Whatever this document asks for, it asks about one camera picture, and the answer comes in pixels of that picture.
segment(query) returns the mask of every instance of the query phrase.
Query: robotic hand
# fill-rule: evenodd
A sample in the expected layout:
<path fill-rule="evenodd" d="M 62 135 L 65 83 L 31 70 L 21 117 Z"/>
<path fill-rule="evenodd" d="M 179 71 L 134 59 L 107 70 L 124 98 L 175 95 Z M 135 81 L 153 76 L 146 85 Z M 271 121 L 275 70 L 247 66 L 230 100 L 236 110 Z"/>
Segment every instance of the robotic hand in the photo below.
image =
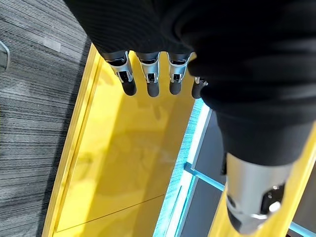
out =
<path fill-rule="evenodd" d="M 146 52 L 137 56 L 152 97 L 159 94 L 154 52 L 183 55 L 169 54 L 170 92 L 177 94 L 194 51 L 197 58 L 188 64 L 196 77 L 192 95 L 216 112 L 232 225 L 248 234 L 279 210 L 316 119 L 313 1 L 65 2 L 129 95 L 136 87 L 128 50 Z"/>

